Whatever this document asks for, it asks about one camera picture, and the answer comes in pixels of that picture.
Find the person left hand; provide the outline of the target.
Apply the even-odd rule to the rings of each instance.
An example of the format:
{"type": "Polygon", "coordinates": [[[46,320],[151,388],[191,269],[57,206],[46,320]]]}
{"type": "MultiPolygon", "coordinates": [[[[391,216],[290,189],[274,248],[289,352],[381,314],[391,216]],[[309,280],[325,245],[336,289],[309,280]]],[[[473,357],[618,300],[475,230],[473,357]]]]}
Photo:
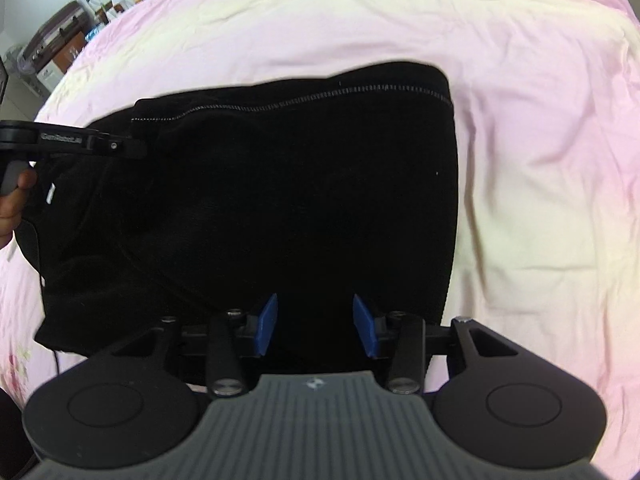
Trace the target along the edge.
{"type": "Polygon", "coordinates": [[[22,222],[23,209],[29,198],[30,190],[35,186],[37,174],[33,169],[21,172],[17,188],[0,200],[0,248],[5,248],[12,240],[14,232],[22,222]]]}

